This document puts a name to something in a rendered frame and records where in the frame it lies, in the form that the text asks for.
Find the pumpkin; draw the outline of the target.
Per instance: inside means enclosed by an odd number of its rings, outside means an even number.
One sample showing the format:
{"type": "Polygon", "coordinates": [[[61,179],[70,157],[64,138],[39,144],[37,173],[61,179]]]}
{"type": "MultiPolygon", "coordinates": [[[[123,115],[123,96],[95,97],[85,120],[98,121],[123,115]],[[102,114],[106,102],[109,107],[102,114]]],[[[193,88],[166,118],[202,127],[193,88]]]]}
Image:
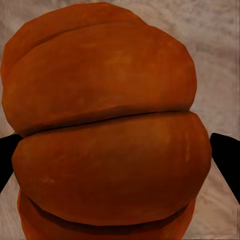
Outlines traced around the pumpkin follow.
{"type": "Polygon", "coordinates": [[[23,24],[0,76],[26,240],[182,240],[213,158],[184,44],[75,4],[23,24]]]}

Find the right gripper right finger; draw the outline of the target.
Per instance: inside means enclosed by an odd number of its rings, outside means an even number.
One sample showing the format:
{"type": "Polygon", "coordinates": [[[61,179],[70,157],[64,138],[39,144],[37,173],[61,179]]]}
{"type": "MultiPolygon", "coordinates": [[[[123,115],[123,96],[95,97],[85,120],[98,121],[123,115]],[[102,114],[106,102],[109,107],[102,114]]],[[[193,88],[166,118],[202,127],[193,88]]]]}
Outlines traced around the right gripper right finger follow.
{"type": "Polygon", "coordinates": [[[240,204],[240,141],[215,132],[209,141],[212,158],[240,204]]]}

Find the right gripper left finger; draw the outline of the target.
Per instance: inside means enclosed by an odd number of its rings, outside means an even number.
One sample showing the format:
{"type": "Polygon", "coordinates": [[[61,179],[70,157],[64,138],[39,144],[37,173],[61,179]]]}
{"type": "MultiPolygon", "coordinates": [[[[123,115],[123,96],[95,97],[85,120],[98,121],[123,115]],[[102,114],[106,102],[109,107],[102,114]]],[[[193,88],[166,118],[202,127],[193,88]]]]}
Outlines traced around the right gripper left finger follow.
{"type": "Polygon", "coordinates": [[[14,172],[11,158],[22,139],[19,134],[0,138],[0,193],[14,172]]]}

